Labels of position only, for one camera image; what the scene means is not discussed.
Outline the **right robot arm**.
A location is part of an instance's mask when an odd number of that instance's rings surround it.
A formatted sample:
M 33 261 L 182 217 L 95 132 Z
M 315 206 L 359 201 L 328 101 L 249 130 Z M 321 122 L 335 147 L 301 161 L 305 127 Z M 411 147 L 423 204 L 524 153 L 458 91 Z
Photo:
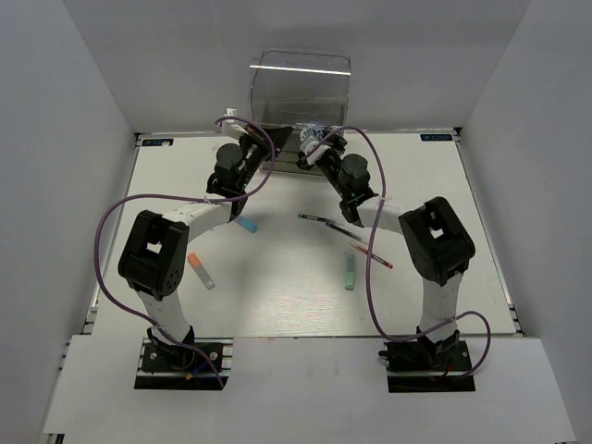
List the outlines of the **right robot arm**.
M 339 208 L 348 223 L 402 235 L 423 280 L 422 314 L 416 329 L 421 340 L 418 359 L 428 368 L 440 368 L 450 359 L 450 347 L 459 338 L 458 292 L 475 245 L 443 197 L 414 210 L 388 207 L 370 187 L 367 160 L 359 154 L 346 154 L 346 144 L 343 137 L 323 127 L 303 129 L 297 165 L 322 171 L 339 195 Z

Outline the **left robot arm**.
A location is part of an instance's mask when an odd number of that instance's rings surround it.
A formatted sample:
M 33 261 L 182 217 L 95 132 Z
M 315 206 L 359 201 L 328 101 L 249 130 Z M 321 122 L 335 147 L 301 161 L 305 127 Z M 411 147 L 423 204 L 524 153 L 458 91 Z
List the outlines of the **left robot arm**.
M 247 126 L 237 142 L 217 149 L 206 191 L 225 198 L 224 203 L 189 203 L 165 214 L 144 210 L 136 216 L 117 271 L 154 320 L 149 338 L 165 345 L 164 358 L 174 368 L 190 366 L 196 350 L 193 328 L 182 311 L 178 292 L 187 247 L 198 236 L 241 213 L 254 173 L 281 153 L 292 132 L 293 128 L 283 127 L 268 129 L 262 135 Z

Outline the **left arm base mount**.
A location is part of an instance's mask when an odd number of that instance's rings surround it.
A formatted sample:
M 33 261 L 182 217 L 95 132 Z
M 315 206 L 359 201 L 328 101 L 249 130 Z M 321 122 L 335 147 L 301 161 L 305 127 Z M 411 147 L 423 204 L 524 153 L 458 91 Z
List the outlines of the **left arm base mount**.
M 224 384 L 228 382 L 232 366 L 233 341 L 208 339 L 195 341 L 194 346 L 208 355 Z M 203 356 L 184 350 L 180 356 L 154 345 L 148 338 L 142 341 L 134 381 L 137 390 L 219 391 L 215 372 Z

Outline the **clear plastic drawer organizer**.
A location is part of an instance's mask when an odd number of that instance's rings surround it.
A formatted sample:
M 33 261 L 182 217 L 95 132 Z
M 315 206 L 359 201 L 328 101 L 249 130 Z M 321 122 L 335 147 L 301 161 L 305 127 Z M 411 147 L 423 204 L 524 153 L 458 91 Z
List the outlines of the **clear plastic drawer organizer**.
M 310 125 L 345 123 L 352 75 L 345 55 L 267 50 L 250 63 L 251 120 L 262 128 L 293 132 L 275 163 L 276 172 L 301 174 L 296 165 L 300 132 Z

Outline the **blue white round tape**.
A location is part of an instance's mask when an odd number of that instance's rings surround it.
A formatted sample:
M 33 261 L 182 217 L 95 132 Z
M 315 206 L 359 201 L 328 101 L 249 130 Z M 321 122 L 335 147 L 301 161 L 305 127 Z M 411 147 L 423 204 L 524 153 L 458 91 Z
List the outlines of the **blue white round tape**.
M 308 139 L 321 141 L 327 135 L 327 127 L 323 125 L 308 125 L 300 132 L 300 143 L 304 144 Z

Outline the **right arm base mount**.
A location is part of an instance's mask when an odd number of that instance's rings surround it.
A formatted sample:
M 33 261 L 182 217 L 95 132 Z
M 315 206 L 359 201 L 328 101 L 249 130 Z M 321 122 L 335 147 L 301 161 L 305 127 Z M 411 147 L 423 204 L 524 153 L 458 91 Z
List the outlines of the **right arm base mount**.
M 475 392 L 468 346 L 460 340 L 432 358 L 418 341 L 386 342 L 378 352 L 386 365 L 389 393 Z

